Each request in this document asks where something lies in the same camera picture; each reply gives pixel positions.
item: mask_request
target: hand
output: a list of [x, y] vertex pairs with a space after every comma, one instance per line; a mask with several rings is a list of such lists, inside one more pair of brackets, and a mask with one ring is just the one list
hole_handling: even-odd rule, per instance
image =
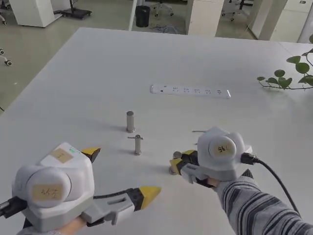
[[209, 185], [212, 185], [212, 186], [214, 186], [214, 187], [217, 187], [217, 186], [219, 185], [220, 181], [219, 181], [219, 180], [216, 180], [216, 179], [208, 178], [208, 179], [207, 179], [207, 183], [208, 183]]
[[73, 221], [64, 225], [63, 227], [56, 229], [56, 231], [64, 234], [64, 235], [73, 235], [86, 226], [86, 221], [84, 221], [81, 217], [77, 217]]

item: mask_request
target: trash can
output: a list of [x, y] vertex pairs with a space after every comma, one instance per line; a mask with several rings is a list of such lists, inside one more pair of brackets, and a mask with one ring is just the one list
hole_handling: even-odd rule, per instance
[[137, 27], [148, 27], [149, 26], [149, 16], [150, 7], [148, 6], [137, 6], [135, 10], [136, 16], [136, 26]]

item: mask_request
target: striped sleeve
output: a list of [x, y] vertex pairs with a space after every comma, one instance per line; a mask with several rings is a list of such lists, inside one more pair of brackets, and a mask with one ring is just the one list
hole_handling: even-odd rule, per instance
[[238, 235], [313, 235], [313, 225], [276, 197], [261, 192], [251, 178], [221, 182], [216, 192]]
[[65, 235], [58, 231], [49, 231], [49, 232], [38, 232], [34, 229], [34, 227], [28, 227], [26, 229], [21, 230], [17, 235]]

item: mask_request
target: plant stem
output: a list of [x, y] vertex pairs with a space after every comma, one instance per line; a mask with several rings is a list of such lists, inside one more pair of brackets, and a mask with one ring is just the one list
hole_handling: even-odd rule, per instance
[[307, 62], [313, 67], [313, 64], [308, 59], [308, 55], [306, 55], [305, 58], [307, 59]]
[[306, 88], [290, 88], [290, 87], [286, 87], [285, 90], [306, 90], [306, 89], [313, 89], [313, 87], [306, 87]]

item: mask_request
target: metal bolt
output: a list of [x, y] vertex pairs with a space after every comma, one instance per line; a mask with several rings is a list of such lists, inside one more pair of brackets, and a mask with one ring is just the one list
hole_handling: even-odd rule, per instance
[[143, 138], [140, 135], [136, 135], [135, 137], [128, 137], [129, 139], [135, 139], [135, 155], [140, 155], [141, 154], [141, 140]]
[[[173, 153], [173, 159], [177, 159], [177, 158], [181, 158], [181, 152], [176, 151]], [[172, 166], [170, 166], [168, 171], [171, 175], [177, 175], [177, 173], [172, 169]]]
[[126, 131], [128, 133], [134, 132], [135, 131], [135, 126], [134, 126], [134, 112], [133, 111], [128, 111], [126, 113], [126, 121], [127, 121]]

